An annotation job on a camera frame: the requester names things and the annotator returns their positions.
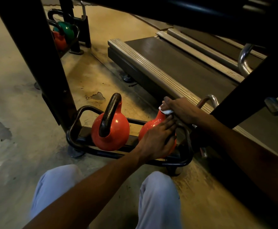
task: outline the pants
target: pants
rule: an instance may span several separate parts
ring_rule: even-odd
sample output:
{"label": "pants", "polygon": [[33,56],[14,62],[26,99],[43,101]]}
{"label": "pants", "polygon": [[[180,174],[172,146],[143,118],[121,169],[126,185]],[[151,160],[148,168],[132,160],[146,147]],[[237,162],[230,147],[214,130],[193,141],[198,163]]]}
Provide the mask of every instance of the pants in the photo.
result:
{"label": "pants", "polygon": [[[76,165],[48,170],[39,180],[33,198],[31,219],[83,179]],[[142,183],[136,229],[179,229],[180,199],[171,178],[159,171]]]}

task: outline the forearm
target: forearm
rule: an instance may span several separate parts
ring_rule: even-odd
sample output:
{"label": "forearm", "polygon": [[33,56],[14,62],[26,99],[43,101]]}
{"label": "forearm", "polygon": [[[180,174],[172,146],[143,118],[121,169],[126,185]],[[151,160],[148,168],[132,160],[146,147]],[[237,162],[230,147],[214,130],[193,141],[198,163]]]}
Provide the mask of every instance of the forearm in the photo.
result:
{"label": "forearm", "polygon": [[224,126],[211,115],[198,120],[197,125],[226,151],[261,190],[278,203],[278,156]]}
{"label": "forearm", "polygon": [[85,178],[24,228],[87,228],[122,183],[145,163],[139,152],[134,149]]}

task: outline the person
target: person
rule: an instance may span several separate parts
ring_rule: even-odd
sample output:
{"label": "person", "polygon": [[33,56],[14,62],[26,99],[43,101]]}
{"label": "person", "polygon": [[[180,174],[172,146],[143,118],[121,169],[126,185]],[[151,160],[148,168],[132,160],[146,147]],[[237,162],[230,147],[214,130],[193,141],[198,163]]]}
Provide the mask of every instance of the person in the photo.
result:
{"label": "person", "polygon": [[[276,155],[224,126],[186,98],[165,97],[161,110],[168,109],[183,123],[200,127],[278,204]],[[89,177],[83,178],[75,165],[47,171],[34,194],[32,220],[24,228],[87,228],[133,172],[147,161],[169,153],[176,128],[176,120],[170,115],[150,129],[133,151]],[[179,195],[171,178],[160,172],[151,173],[140,188],[137,229],[182,228],[180,211]]]}

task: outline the person's left arm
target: person's left arm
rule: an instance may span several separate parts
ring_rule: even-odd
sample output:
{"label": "person's left arm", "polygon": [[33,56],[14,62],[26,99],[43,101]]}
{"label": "person's left arm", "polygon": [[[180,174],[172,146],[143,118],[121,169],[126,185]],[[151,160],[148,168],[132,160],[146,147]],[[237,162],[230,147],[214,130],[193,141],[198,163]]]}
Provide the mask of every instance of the person's left arm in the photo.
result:
{"label": "person's left arm", "polygon": [[86,229],[133,172],[147,161],[169,154],[175,141],[171,135],[176,128],[176,121],[169,116],[163,123],[150,129],[133,151],[76,184],[40,212],[24,229]]}

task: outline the kettlebell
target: kettlebell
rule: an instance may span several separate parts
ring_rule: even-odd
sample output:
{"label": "kettlebell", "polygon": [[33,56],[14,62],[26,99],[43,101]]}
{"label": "kettlebell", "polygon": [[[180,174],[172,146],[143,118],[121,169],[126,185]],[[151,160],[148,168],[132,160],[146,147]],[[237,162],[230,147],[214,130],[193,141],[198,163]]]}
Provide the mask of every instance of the kettlebell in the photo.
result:
{"label": "kettlebell", "polygon": [[[59,21],[57,22],[57,24],[64,30],[66,42],[67,44],[70,44],[75,37],[73,27],[72,27],[72,24],[74,22],[73,17],[68,13],[64,13],[60,9],[51,9],[48,11],[48,18],[52,21],[54,21],[53,18],[54,14],[63,15],[64,19],[68,21],[68,22]],[[53,31],[59,32],[59,29],[57,27],[54,27]]]}
{"label": "kettlebell", "polygon": [[121,113],[122,97],[114,93],[104,113],[99,115],[91,128],[93,143],[101,150],[114,151],[124,146],[129,138],[129,123]]}
{"label": "kettlebell", "polygon": [[[159,110],[158,113],[157,113],[156,118],[146,122],[145,125],[141,128],[141,130],[139,132],[139,136],[138,136],[139,141],[141,141],[141,139],[143,138],[143,136],[146,134],[146,132],[148,130],[150,130],[151,128],[155,127],[156,125],[159,125],[165,119],[166,119],[165,114],[163,114]],[[170,154],[174,151],[175,147],[176,147],[176,139],[175,139],[175,143],[174,143],[173,147],[170,150]]]}
{"label": "kettlebell", "polygon": [[57,24],[57,22],[52,21],[52,20],[48,20],[48,23],[49,23],[49,25],[56,26],[57,29],[58,29],[58,32],[57,31],[52,31],[54,42],[55,42],[57,50],[58,51],[65,50],[66,47],[67,47],[67,43],[66,43],[66,40],[65,40],[65,32],[63,31],[61,26],[59,26]]}

